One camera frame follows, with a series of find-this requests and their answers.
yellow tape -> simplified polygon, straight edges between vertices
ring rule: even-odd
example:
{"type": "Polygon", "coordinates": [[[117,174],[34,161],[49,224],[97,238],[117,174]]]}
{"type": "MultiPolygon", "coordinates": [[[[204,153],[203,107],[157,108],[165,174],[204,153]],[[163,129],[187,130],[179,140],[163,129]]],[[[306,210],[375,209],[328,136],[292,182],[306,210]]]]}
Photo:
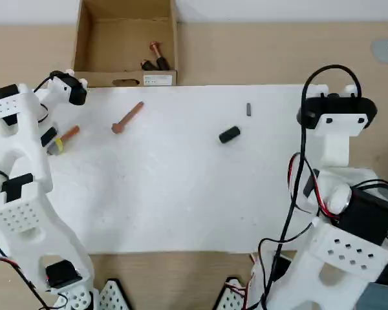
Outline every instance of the yellow tape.
{"type": "Polygon", "coordinates": [[[63,152],[63,142],[60,139],[55,140],[56,145],[58,146],[59,152],[63,152]]]}

box handle hole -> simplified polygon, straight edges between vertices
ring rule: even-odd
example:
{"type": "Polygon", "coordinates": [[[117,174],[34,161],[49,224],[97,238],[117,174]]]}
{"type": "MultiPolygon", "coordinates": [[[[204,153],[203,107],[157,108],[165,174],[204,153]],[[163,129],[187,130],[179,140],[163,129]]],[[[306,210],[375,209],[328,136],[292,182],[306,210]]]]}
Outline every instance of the box handle hole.
{"type": "Polygon", "coordinates": [[[116,87],[132,87],[140,84],[137,79],[115,79],[112,84],[116,87]]]}

white foam board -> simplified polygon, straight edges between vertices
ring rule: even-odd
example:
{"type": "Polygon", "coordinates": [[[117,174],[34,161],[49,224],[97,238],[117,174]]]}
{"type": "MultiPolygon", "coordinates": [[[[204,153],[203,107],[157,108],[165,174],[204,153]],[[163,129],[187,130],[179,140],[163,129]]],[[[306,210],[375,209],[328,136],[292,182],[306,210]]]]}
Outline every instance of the white foam board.
{"type": "MultiPolygon", "coordinates": [[[[90,253],[255,251],[261,238],[279,237],[290,205],[286,170],[299,150],[301,89],[95,88],[82,107],[49,107],[61,132],[75,124],[81,132],[49,158],[48,196],[90,253]],[[144,108],[113,134],[112,123],[139,101],[144,108]],[[219,134],[234,125],[241,135],[223,145],[219,134]]],[[[314,167],[318,146],[309,140],[314,167]]],[[[295,211],[288,235],[310,219],[295,211]]]]}

white wall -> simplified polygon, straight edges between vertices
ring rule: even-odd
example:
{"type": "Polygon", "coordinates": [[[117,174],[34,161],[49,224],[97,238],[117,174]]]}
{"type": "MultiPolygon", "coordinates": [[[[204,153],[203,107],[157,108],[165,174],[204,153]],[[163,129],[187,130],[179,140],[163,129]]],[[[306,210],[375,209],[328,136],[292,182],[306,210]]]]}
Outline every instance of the white wall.
{"type": "MultiPolygon", "coordinates": [[[[181,21],[388,21],[388,0],[176,0],[181,21]]],[[[79,0],[0,0],[0,24],[75,23],[79,0]]]]}

black rubber plug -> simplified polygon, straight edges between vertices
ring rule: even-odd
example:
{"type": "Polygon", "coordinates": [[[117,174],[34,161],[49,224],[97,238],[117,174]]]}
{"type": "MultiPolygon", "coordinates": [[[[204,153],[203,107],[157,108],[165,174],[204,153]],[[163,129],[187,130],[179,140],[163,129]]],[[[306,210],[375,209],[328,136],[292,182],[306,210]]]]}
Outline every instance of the black rubber plug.
{"type": "Polygon", "coordinates": [[[221,143],[227,143],[230,140],[237,137],[239,134],[240,134],[240,129],[237,126],[233,126],[232,128],[220,134],[219,139],[221,143]]]}

